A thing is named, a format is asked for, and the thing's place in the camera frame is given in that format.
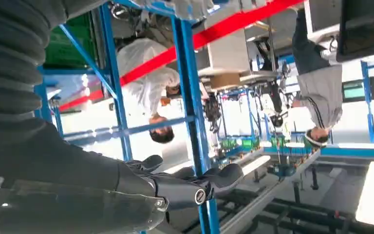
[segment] gray shirt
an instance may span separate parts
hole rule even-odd
[[[302,106],[320,128],[332,128],[342,116],[342,66],[325,67],[298,76]]]

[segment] dark pants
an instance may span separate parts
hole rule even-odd
[[[292,49],[299,75],[330,66],[329,62],[320,56],[319,47],[307,38],[304,9],[298,11]]]

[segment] white shirt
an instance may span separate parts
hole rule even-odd
[[[120,75],[130,72],[166,50],[166,47],[150,39],[135,40],[118,52]],[[124,104],[129,107],[137,105],[147,117],[153,116],[157,113],[162,91],[166,86],[174,87],[179,83],[180,77],[175,70],[159,68],[122,88]]]

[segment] man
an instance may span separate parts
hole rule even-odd
[[[135,39],[118,51],[118,70],[124,75],[166,50],[166,47],[149,38]],[[175,70],[160,68],[125,85],[124,102],[130,105],[136,103],[148,117],[149,124],[166,121],[167,118],[157,112],[161,93],[164,89],[168,94],[178,93],[179,83],[180,77]],[[153,141],[162,144],[174,139],[171,126],[150,130],[150,136]]]
[[[305,138],[313,147],[325,147],[329,130],[342,116],[342,66],[330,66],[320,56],[319,47],[307,38],[305,11],[298,11],[293,56],[299,72],[301,97],[292,107],[309,109],[316,127],[308,130]]]

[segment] cardboard box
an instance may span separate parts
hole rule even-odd
[[[210,78],[210,86],[213,90],[230,89],[240,86],[240,75],[238,73],[226,73]]]

